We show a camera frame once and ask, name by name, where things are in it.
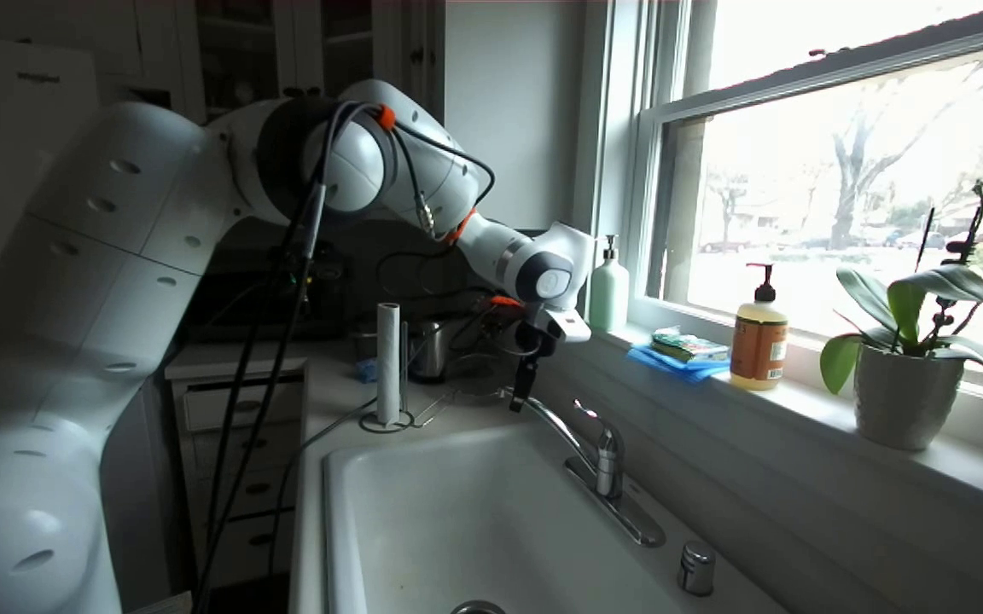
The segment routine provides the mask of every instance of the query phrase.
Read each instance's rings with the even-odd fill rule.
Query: bottle
[[[629,324],[629,269],[617,263],[614,237],[601,253],[601,265],[591,278],[591,327],[617,332]]]
[[[733,322],[731,383],[741,389],[775,389],[784,366],[788,319],[775,306],[773,263],[755,303],[743,303]]]

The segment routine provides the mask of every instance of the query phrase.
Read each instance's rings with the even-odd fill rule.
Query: sink drain
[[[505,614],[505,610],[500,605],[493,605],[493,602],[466,602],[450,614]]]

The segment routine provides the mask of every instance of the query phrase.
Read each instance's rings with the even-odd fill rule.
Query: white cabinet
[[[179,13],[189,0],[0,0],[0,37],[76,47],[95,57],[106,99],[180,107]]]
[[[196,0],[180,29],[186,114],[216,120],[271,96],[337,96],[373,76],[437,114],[433,17],[425,0]]]
[[[164,369],[176,412],[179,412],[179,449],[180,449],[200,575],[210,552],[213,480],[218,467],[224,421],[227,421],[239,351],[244,349],[235,344],[189,344]],[[288,351],[285,377],[275,389],[264,427],[254,436],[254,422],[267,397],[271,357],[275,357],[275,344],[255,349],[247,369],[239,404],[234,410],[234,429],[227,444],[227,460],[218,472],[218,486],[224,486],[218,514],[247,455],[251,460],[247,460],[247,478],[239,480],[234,511],[224,529],[224,544],[216,552],[216,570],[213,570],[210,586],[247,582],[247,581],[267,578],[271,570],[279,575],[292,568],[292,538],[294,538],[292,509],[294,509],[296,473],[292,473],[292,486],[285,490],[285,472],[301,449],[303,351],[301,349]]]

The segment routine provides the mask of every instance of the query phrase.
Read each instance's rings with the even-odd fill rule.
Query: window pane
[[[718,0],[713,9],[710,41],[699,41],[710,47],[710,69],[699,84],[723,89],[813,61],[822,50],[860,47],[980,13],[983,0]]]
[[[649,297],[733,313],[775,263],[794,327],[838,333],[858,319],[838,265],[878,280],[968,237],[983,181],[983,55],[673,122],[649,263]],[[983,232],[974,265],[983,274]]]

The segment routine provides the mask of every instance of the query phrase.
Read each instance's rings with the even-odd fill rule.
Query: white pot
[[[955,404],[968,357],[924,357],[863,349],[858,369],[858,429],[894,447],[924,449]]]

